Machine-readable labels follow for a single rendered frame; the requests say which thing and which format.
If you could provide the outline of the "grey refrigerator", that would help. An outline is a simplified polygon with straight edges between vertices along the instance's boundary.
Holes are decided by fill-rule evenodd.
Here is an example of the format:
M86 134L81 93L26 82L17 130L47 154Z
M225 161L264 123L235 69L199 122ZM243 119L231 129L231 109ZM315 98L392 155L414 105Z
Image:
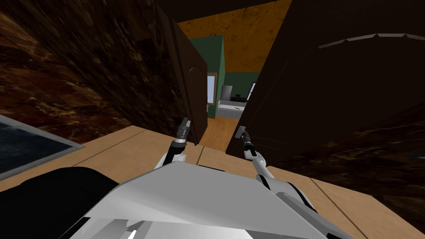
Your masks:
M232 96L232 89L233 89L232 85L223 85L222 86L222 95L221 95L220 100L230 101L231 96Z

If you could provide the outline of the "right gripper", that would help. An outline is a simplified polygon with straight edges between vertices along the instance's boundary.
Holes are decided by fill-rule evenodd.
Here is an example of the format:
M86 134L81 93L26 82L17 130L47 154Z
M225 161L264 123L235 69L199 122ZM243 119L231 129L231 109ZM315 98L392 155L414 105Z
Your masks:
M242 133L241 139L244 143L244 148L254 148L254 145L251 143L251 138L247 131Z

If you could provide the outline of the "grey cabinet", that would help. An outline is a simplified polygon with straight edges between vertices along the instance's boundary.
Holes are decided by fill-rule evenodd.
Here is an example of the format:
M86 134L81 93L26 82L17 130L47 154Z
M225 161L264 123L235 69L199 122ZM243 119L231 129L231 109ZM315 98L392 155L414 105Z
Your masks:
M218 102L217 116L240 119L246 104L246 102L220 100Z

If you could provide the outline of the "dark brown door leaf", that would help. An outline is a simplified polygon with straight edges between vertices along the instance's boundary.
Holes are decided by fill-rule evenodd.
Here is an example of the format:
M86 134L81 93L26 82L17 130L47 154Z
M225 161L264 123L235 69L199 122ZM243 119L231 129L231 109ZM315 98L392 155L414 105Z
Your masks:
M177 23L156 6L183 102L178 109L191 121L188 140L197 145L208 126L207 64Z
M292 0L238 122L275 164L425 102L425 0Z

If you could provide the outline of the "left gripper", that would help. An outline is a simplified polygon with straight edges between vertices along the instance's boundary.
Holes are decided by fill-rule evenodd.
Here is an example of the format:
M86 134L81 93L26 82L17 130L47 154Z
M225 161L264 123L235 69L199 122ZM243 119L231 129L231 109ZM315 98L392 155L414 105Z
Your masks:
M191 121L187 121L187 117L184 117L181 123L181 127L178 128L176 140L185 141L187 139L188 131L190 130Z

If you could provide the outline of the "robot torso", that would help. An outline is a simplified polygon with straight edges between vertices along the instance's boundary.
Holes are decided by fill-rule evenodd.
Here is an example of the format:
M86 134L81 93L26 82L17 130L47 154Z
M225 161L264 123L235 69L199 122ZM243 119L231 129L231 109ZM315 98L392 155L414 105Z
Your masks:
M176 161L118 185L70 239L326 239L286 200L261 178Z

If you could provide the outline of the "dark blue grey-framed panel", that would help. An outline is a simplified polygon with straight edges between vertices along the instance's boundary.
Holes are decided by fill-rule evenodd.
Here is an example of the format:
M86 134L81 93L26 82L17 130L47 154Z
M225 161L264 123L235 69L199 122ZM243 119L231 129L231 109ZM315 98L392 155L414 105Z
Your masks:
M0 115L0 181L83 148L82 144Z

